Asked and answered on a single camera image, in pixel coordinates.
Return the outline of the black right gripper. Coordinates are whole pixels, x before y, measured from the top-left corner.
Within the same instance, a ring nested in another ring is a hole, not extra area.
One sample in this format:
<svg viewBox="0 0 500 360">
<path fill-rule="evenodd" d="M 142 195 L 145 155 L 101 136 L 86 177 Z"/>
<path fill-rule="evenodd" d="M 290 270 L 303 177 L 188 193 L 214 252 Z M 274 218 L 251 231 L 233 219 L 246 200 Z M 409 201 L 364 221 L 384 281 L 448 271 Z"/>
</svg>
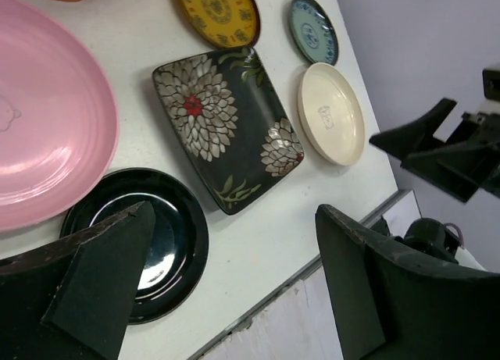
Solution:
<svg viewBox="0 0 500 360">
<path fill-rule="evenodd" d="M 441 99 L 420 118 L 370 137 L 370 144 L 401 162 L 401 167 L 466 202 L 480 189 L 499 196 L 499 66 L 482 72 L 484 101 L 465 112 L 446 141 L 434 132 L 457 102 Z"/>
</svg>

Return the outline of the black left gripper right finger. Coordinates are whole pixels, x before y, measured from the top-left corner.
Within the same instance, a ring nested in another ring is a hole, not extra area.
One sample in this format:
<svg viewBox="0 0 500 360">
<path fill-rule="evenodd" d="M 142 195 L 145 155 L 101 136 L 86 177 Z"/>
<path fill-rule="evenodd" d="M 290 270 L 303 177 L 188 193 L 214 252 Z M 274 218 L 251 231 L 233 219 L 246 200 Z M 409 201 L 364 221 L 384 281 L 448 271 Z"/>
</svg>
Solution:
<svg viewBox="0 0 500 360">
<path fill-rule="evenodd" d="M 346 359 L 496 359 L 499 276 L 424 254 L 330 205 L 316 236 Z"/>
</svg>

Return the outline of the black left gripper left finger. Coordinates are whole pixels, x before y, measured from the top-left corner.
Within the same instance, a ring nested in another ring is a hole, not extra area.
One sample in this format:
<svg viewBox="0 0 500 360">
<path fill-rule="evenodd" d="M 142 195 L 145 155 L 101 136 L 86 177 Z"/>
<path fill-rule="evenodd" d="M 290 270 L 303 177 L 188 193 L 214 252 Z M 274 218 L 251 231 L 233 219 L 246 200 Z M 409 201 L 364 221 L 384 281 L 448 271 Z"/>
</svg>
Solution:
<svg viewBox="0 0 500 360">
<path fill-rule="evenodd" d="M 3 359 L 116 359 L 155 226 L 143 201 L 1 260 Z"/>
</svg>

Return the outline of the pink round plate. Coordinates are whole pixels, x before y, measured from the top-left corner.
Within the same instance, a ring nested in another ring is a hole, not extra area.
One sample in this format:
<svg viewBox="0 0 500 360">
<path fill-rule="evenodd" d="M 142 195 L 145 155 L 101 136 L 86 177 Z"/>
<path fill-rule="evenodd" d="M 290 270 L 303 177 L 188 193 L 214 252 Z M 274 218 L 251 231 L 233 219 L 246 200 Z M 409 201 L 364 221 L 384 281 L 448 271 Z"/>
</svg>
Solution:
<svg viewBox="0 0 500 360">
<path fill-rule="evenodd" d="M 1 229 L 82 199 L 116 151 L 119 114 L 94 56 L 20 0 L 1 0 Z"/>
</svg>

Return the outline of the black square floral plate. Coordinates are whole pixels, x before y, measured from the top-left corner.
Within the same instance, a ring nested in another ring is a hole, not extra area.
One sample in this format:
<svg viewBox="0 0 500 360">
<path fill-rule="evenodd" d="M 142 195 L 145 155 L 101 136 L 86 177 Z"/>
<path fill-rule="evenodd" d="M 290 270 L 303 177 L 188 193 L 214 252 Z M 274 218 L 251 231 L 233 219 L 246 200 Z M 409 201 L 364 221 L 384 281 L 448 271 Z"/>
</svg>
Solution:
<svg viewBox="0 0 500 360">
<path fill-rule="evenodd" d="M 152 82 L 186 155 L 227 215 L 303 161 L 302 144 L 254 48 L 179 59 L 156 68 Z"/>
</svg>

